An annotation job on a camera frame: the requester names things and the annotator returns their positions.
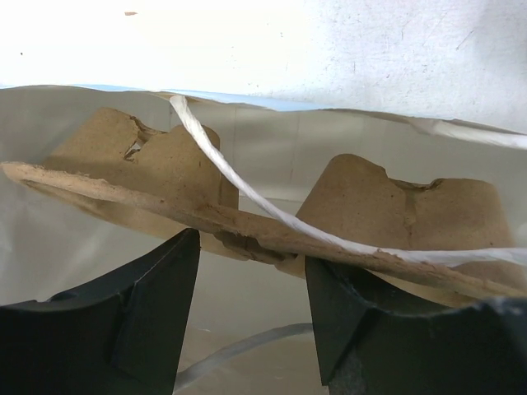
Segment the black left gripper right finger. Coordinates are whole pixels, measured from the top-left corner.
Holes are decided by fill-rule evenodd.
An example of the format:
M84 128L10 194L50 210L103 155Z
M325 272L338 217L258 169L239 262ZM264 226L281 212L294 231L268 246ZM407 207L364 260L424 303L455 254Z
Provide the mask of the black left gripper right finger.
M525 299L453 309L320 258L306 259L305 275L332 394L525 393Z

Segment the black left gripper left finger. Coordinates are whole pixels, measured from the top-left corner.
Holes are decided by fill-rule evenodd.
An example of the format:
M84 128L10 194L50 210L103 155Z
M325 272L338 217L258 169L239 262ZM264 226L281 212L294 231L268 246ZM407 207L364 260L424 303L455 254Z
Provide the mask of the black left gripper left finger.
M199 256L183 230L49 300L4 305L2 393L172 393Z

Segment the light blue paper bag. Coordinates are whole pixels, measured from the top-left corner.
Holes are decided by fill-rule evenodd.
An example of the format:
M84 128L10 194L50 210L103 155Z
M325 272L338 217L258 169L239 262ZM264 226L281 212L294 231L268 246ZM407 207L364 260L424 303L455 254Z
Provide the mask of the light blue paper bag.
M1 93L1 158L37 164L99 108L168 131L168 100L144 92L24 87ZM405 123L342 111L274 112L193 102L236 172L275 206L296 213L324 167L352 153L415 184L439 178L493 184L516 243L526 244L526 154L417 132ZM160 240L89 216L1 180L1 301L47 300L153 250ZM256 333L310 320L306 285L262 263L204 253L180 368ZM188 394L322 394L312 336L238 355L186 388Z

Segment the brown cardboard cup carrier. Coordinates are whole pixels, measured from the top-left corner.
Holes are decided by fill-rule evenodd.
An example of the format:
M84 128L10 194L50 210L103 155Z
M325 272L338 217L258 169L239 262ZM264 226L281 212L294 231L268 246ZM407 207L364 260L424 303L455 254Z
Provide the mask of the brown cardboard cup carrier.
M297 215L325 232L373 247L348 253L242 211L237 188L178 126L169 132L117 109L98 109L38 165L4 162L14 182L102 220L161 239L198 230L202 248L305 275L305 258L364 268L411 294L450 307L523 296L522 267L499 259L442 267L394 258L393 249L509 248L514 241L497 190L472 179L428 185L391 179L360 156L335 156Z

